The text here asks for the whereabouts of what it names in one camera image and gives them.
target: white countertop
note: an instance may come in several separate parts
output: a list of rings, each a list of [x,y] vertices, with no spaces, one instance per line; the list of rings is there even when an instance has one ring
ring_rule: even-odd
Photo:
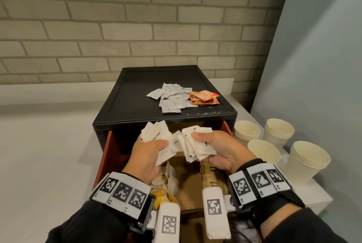
[[[53,96],[56,103],[46,103],[46,97],[39,104],[0,105],[0,242],[44,242],[49,230],[75,213],[91,192],[102,157],[92,122],[104,100],[74,102],[80,96],[73,95],[59,103],[59,95]],[[235,99],[225,97],[238,111],[238,120],[259,125]],[[314,181],[296,192],[316,213],[332,201]]]

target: black sleeve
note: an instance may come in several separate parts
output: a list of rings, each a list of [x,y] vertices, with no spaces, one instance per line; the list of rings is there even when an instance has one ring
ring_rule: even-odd
[[[265,243],[346,243],[310,208],[284,219],[265,238]]]
[[[87,201],[74,215],[49,232],[46,243],[123,243],[127,216],[95,201]]]

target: open drawer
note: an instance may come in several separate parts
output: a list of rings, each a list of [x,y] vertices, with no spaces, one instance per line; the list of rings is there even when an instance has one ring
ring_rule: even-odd
[[[215,121],[212,123],[198,123],[200,126],[210,126],[213,130],[222,130],[233,136],[228,124],[225,121]],[[182,127],[195,125],[194,123],[181,123],[169,125],[173,133],[181,130]],[[106,145],[103,151],[102,160],[98,169],[97,177],[93,188],[102,180],[102,178],[111,172],[121,172],[126,166],[129,158],[129,149],[122,148],[122,142],[117,139],[117,133],[110,130]],[[125,143],[123,147],[128,147],[130,143]],[[203,217],[202,201],[202,176],[200,173],[200,163],[194,161],[187,163],[186,159],[180,156],[174,156],[169,159],[170,164],[176,170],[176,178],[179,180],[179,193],[176,196],[181,208],[181,217],[183,219],[192,219]]]

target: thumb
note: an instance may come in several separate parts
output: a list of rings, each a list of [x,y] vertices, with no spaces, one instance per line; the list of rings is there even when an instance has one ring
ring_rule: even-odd
[[[198,142],[212,143],[214,140],[214,133],[197,133],[194,131],[191,136]]]
[[[152,144],[156,150],[167,148],[170,142],[168,140],[153,140]]]

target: stack of sugar packets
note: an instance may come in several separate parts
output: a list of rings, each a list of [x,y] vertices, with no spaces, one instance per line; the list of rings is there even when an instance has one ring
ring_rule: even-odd
[[[213,147],[207,142],[198,142],[191,136],[192,132],[211,133],[212,129],[209,127],[192,126],[184,128],[172,134],[166,125],[165,121],[156,122],[152,124],[148,122],[144,129],[141,131],[141,140],[144,142],[162,139],[170,142],[169,146],[160,149],[157,158],[156,166],[159,166],[169,158],[176,155],[178,151],[183,151],[187,162],[191,163],[195,160],[202,160],[211,154],[216,154]]]
[[[181,109],[197,107],[193,105],[190,99],[192,88],[183,88],[178,84],[163,83],[161,89],[154,90],[147,94],[148,97],[159,99],[159,106],[162,113],[180,113]]]

